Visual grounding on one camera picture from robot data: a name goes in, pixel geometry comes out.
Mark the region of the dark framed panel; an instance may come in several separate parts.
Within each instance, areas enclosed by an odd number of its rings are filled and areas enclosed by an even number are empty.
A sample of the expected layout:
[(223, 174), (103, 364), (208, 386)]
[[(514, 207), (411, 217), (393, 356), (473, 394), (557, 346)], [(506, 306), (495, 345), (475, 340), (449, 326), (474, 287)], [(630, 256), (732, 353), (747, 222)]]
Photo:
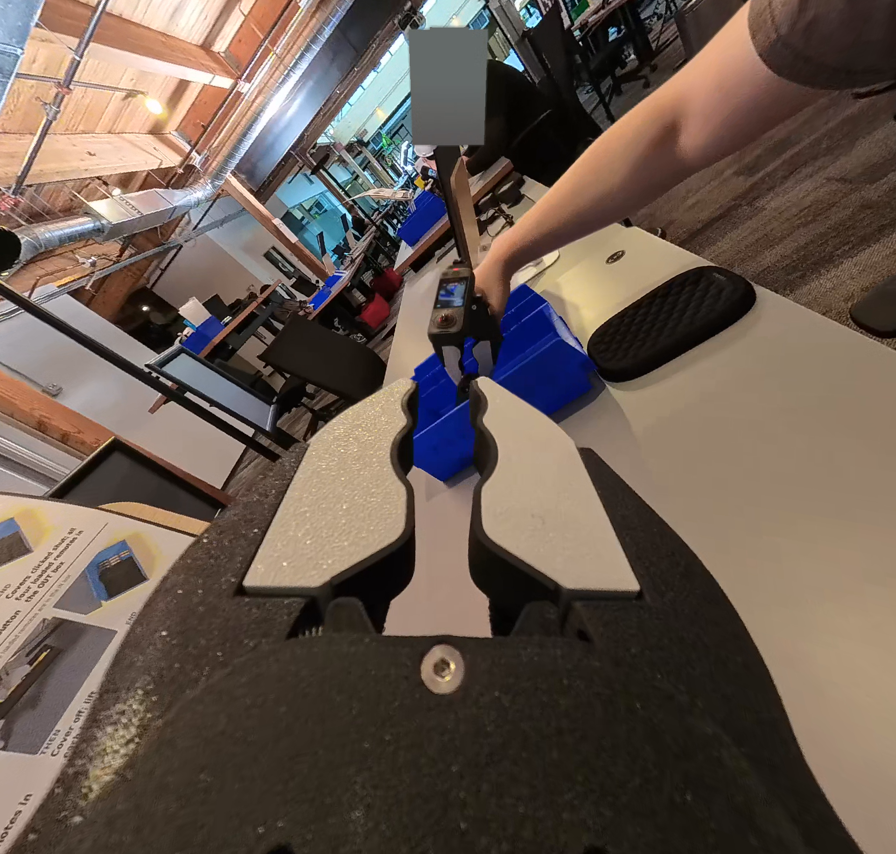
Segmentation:
[(118, 437), (84, 458), (44, 497), (90, 508), (129, 502), (206, 522), (232, 501), (217, 487)]

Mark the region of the instruction sheet on stand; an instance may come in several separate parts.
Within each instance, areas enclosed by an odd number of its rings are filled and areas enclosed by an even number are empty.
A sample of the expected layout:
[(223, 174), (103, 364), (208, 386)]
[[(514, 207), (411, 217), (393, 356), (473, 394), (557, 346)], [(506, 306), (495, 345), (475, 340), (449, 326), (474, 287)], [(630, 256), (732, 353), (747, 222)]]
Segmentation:
[(209, 522), (135, 501), (113, 502), (98, 509), (192, 537), (200, 536), (210, 525)]

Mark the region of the large silver duct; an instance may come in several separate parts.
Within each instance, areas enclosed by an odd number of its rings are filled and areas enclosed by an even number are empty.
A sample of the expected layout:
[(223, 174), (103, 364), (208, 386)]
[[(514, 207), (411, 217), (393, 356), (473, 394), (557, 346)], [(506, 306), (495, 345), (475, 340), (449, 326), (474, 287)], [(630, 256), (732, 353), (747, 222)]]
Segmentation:
[(45, 0), (1, 0), (1, 106), (24, 56)]

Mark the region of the thin black framed board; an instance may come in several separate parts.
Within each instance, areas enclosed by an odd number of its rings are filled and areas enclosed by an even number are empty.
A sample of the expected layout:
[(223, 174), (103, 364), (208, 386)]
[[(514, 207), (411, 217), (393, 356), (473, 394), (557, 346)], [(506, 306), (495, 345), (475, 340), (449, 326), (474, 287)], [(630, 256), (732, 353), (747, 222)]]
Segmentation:
[(478, 228), (469, 174), (460, 147), (437, 146), (434, 149), (434, 162), (458, 258), (466, 267), (476, 268), (482, 232)]

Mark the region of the silver ventilation duct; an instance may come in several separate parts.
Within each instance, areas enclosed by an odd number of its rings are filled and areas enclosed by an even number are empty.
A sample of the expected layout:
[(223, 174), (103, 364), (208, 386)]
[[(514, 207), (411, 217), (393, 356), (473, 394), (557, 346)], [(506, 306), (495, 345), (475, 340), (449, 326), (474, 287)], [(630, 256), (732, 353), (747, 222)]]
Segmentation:
[(148, 231), (177, 219), (216, 194), (221, 183), (200, 180), (184, 189), (152, 188), (88, 201), (73, 217), (48, 220), (16, 230), (2, 228), (2, 270), (24, 265), (56, 248), (93, 240), (106, 243)]

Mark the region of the printed instruction sheet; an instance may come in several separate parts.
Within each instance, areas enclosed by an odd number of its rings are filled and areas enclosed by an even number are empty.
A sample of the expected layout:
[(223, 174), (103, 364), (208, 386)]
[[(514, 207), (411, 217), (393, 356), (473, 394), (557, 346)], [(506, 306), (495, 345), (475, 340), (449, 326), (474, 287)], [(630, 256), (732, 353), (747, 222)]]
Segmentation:
[(195, 537), (1, 495), (1, 850), (69, 759), (120, 644)]

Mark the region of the metal folding stand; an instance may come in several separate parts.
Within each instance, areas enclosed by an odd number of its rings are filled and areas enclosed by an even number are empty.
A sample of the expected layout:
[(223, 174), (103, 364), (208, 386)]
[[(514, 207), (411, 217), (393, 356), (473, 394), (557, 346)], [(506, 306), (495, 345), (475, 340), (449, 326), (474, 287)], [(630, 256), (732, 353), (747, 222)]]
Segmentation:
[(484, 254), (483, 259), (475, 269), (476, 284), (479, 287), (485, 285), (489, 278), (502, 278), (507, 281), (511, 290), (520, 287), (541, 273), (552, 267), (560, 257), (559, 250), (540, 255), (526, 263), (518, 261), (511, 271), (508, 260), (505, 258), (507, 245), (504, 236), (500, 235), (491, 244), (490, 249)]

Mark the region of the person's right hand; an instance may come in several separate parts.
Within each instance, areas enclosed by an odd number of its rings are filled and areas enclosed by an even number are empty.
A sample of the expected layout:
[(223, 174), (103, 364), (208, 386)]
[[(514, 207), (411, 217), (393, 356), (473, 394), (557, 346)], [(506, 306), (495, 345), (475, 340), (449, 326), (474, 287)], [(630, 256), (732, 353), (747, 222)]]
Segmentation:
[(517, 260), (506, 242), (497, 240), (474, 270), (475, 289), (490, 312), (501, 319), (511, 290), (511, 279), (518, 270)]

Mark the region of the black wrist rest pad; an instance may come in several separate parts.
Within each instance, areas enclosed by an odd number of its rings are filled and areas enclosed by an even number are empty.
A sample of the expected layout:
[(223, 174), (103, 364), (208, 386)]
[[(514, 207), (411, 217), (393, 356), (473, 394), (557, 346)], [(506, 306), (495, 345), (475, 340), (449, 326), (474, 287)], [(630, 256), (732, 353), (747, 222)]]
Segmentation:
[(600, 325), (586, 352), (604, 381), (634, 381), (730, 328), (756, 301), (745, 277), (716, 266), (691, 268)]

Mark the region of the black office chair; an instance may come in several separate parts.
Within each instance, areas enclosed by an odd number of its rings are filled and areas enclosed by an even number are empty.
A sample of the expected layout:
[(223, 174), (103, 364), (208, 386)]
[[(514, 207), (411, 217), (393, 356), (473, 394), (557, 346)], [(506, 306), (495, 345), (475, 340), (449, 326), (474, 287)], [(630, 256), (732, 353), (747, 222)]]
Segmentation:
[[(374, 394), (382, 387), (386, 374), (385, 361), (369, 346), (298, 314), (289, 318), (259, 358), (287, 378), (280, 403), (302, 407), (310, 415), (304, 442), (320, 424)], [(339, 403), (329, 409), (314, 408), (305, 401), (308, 386), (336, 397)]]

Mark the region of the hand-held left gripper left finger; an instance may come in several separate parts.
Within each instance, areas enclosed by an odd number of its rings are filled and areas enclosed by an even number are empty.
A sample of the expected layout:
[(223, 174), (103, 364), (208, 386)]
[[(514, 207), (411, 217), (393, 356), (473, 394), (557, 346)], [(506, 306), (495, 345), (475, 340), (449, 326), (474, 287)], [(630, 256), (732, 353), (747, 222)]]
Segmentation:
[(248, 595), (324, 613), (357, 600), (375, 632), (416, 566), (409, 483), (418, 385), (409, 378), (340, 413), (308, 444), (242, 581)]

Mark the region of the person's right forearm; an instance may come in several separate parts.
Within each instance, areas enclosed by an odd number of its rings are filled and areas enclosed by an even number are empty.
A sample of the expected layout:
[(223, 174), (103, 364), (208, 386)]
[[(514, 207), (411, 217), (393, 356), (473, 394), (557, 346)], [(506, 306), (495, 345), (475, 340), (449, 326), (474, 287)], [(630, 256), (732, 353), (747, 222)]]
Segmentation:
[(526, 263), (629, 219), (762, 134), (772, 75), (749, 36), (748, 4), (670, 80), (604, 132), (501, 233)]

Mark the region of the blue plastic bin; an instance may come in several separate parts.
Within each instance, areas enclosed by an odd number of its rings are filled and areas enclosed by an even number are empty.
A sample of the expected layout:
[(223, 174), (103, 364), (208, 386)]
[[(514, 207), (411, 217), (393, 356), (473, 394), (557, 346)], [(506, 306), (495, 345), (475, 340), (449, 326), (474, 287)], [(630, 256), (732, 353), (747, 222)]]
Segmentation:
[[(548, 300), (520, 285), (507, 307), (501, 321), (504, 341), (492, 375), (497, 384), (546, 415), (591, 390), (596, 369)], [(419, 363), (412, 379), (419, 393), (413, 464), (448, 481), (473, 463), (469, 402), (457, 403), (456, 384), (437, 355)]]

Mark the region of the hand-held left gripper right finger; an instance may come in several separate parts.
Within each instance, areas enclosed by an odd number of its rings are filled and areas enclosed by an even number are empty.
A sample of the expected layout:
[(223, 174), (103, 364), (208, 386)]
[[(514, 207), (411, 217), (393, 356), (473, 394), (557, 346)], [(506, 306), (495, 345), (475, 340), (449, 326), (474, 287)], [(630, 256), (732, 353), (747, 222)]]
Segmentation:
[(579, 602), (636, 600), (641, 585), (574, 440), (485, 377), (469, 388), (469, 417), (469, 575), (492, 634), (509, 635), (530, 605), (566, 617)]

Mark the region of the grey screen black frame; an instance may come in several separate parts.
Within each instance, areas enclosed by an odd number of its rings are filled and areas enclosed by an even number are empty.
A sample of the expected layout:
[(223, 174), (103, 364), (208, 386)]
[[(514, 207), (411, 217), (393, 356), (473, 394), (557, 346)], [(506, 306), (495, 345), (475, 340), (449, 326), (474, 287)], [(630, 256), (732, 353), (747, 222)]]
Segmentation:
[(279, 433), (279, 410), (274, 399), (178, 345), (145, 363), (154, 375), (195, 395), (255, 432), (273, 441)]

